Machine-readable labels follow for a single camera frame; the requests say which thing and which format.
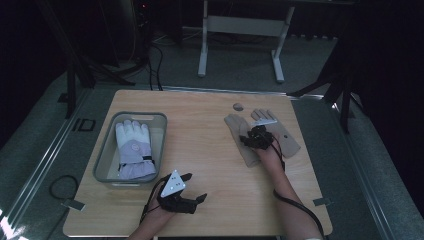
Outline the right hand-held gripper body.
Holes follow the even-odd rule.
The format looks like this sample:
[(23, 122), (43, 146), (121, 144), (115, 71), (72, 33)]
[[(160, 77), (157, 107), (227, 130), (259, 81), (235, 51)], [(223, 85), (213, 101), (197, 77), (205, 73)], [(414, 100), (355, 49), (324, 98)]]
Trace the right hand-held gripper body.
[(261, 132), (256, 136), (248, 135), (252, 139), (252, 148), (266, 150), (272, 144), (273, 134), (267, 131), (266, 126), (273, 123), (273, 120), (257, 120), (253, 123), (253, 127), (261, 127)]

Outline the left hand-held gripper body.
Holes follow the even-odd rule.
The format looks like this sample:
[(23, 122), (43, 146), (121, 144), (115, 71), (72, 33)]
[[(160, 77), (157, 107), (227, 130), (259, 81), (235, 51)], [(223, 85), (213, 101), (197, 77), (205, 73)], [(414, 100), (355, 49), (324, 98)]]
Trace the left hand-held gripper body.
[(181, 196), (182, 191), (186, 188), (186, 182), (182, 181), (181, 175), (177, 170), (174, 170), (167, 177), (157, 196), (157, 201), (164, 210), (175, 213), (195, 213), (198, 205), (196, 200), (186, 199)]

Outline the plain beige knit glove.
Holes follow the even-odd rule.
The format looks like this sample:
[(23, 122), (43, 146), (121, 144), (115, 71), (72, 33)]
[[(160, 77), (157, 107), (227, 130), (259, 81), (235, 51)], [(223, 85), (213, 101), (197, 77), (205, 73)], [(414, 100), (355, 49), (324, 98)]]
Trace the plain beige knit glove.
[(237, 114), (227, 115), (224, 118), (224, 121), (231, 132), (231, 135), (246, 166), (248, 168), (251, 168), (259, 164), (259, 156), (250, 147), (245, 146), (244, 143), (240, 140), (241, 136), (247, 137), (247, 131), (250, 129), (250, 126), (247, 121)]

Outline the beige knit glove with button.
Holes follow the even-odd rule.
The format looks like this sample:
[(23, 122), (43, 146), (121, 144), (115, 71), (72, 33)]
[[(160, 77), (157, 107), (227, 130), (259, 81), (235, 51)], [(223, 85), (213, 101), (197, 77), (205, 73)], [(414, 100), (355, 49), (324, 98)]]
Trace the beige knit glove with button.
[(291, 136), (289, 131), (283, 126), (280, 120), (272, 113), (271, 110), (266, 109), (255, 109), (251, 113), (251, 117), (254, 120), (273, 120), (273, 123), (266, 124), (266, 129), (269, 132), (277, 135), (282, 155), (285, 158), (291, 158), (301, 148), (297, 141)]

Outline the purple and white ski glove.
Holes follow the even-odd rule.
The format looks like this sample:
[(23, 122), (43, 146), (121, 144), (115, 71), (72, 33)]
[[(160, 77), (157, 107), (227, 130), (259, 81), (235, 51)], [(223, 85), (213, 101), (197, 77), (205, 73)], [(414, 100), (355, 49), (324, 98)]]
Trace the purple and white ski glove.
[(119, 151), (119, 178), (133, 180), (156, 173), (147, 124), (125, 120), (115, 125)]

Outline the grey plastic basin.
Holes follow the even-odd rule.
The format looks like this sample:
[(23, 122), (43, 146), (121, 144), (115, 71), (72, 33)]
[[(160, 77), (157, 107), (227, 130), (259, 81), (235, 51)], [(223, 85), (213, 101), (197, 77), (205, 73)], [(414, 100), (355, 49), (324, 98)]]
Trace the grey plastic basin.
[[(119, 178), (119, 151), (116, 141), (115, 125), (125, 120), (136, 120), (140, 124), (147, 124), (150, 131), (152, 158), (156, 173), (133, 180)], [(160, 172), (165, 135), (167, 130), (167, 117), (163, 113), (144, 112), (119, 112), (112, 117), (108, 131), (104, 138), (99, 156), (93, 170), (94, 177), (102, 183), (112, 186), (139, 186), (153, 181)]]

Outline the person's right hand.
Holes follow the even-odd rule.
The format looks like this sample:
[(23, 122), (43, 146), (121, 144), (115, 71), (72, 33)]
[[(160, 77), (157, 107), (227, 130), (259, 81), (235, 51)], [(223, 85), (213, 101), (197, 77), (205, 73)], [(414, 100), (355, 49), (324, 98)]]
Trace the person's right hand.
[(270, 175), (279, 175), (284, 172), (279, 152), (274, 147), (270, 146), (266, 150), (256, 149), (255, 152)]

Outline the person's left hand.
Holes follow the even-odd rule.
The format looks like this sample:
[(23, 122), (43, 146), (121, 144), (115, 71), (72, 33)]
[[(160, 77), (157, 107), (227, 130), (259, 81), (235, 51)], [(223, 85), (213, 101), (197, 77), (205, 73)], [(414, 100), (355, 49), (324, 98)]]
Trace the person's left hand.
[(144, 221), (153, 223), (167, 223), (172, 217), (176, 215), (175, 212), (164, 210), (156, 198), (149, 203), (147, 214)]

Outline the black metal stand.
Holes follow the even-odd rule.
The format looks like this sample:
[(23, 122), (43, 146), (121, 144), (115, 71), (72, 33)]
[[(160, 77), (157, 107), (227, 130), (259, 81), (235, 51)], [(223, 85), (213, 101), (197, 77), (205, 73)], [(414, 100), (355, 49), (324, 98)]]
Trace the black metal stand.
[(358, 63), (358, 54), (353, 46), (353, 41), (346, 36), (339, 37), (317, 80), (300, 90), (288, 93), (288, 96), (301, 97), (328, 84), (329, 88), (323, 99), (328, 104), (335, 104), (341, 98), (340, 125), (345, 133), (349, 133), (350, 97)]

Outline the grey floor plate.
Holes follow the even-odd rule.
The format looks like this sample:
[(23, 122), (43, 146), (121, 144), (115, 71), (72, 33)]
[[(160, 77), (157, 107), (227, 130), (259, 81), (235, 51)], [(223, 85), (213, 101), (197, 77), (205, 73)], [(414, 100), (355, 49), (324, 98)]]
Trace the grey floor plate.
[(62, 203), (62, 206), (67, 207), (69, 209), (74, 209), (77, 211), (83, 211), (85, 208), (85, 204), (82, 202), (79, 202), (74, 199), (65, 199)]

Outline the black floor marking tape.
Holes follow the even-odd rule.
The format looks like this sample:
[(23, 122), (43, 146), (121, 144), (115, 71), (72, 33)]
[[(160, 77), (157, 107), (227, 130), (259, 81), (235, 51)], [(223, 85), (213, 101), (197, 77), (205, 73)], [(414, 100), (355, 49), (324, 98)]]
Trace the black floor marking tape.
[(72, 130), (78, 132), (91, 132), (96, 126), (94, 119), (78, 118), (74, 123)]

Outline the black tripod stand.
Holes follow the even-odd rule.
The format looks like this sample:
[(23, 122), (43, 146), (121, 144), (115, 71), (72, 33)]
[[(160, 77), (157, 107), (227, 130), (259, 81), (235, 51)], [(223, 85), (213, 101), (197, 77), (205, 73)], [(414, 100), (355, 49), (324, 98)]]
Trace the black tripod stand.
[(76, 95), (76, 79), (87, 88), (93, 88), (96, 80), (91, 74), (90, 68), (93, 67), (100, 73), (105, 74), (121, 85), (134, 86), (134, 83), (124, 80), (112, 71), (97, 63), (94, 59), (86, 54), (83, 54), (77, 47), (77, 43), (71, 39), (71, 34), (62, 25), (58, 19), (50, 0), (35, 0), (40, 12), (48, 23), (59, 46), (64, 52), (67, 60), (67, 93), (65, 94), (65, 101), (67, 103), (66, 119), (69, 119), (77, 106)]

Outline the white desk frame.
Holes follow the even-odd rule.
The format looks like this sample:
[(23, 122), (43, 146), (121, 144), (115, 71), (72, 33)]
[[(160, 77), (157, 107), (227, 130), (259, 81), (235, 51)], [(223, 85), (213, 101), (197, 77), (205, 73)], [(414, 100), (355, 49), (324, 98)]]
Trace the white desk frame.
[(197, 72), (199, 77), (206, 76), (208, 60), (208, 34), (210, 32), (214, 32), (277, 37), (278, 45), (270, 52), (271, 60), (276, 81), (279, 83), (285, 81), (280, 55), (295, 11), (294, 6), (288, 7), (285, 20), (269, 20), (210, 15), (208, 13), (209, 0), (202, 0), (202, 2), (202, 45)]

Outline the metal floor rail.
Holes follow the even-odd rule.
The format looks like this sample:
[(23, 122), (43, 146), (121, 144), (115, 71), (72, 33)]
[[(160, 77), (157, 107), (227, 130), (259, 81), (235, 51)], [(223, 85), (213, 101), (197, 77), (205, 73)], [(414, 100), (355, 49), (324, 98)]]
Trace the metal floor rail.
[(23, 125), (0, 149), (0, 240), (21, 232), (22, 215), (76, 122), (76, 114), (91, 93), (83, 89), (76, 106), (56, 101), (48, 91), (31, 110)]
[(340, 126), (337, 107), (320, 95), (293, 97), (291, 103), (323, 197), (332, 201), (323, 205), (333, 223), (327, 239), (395, 240), (350, 135)]

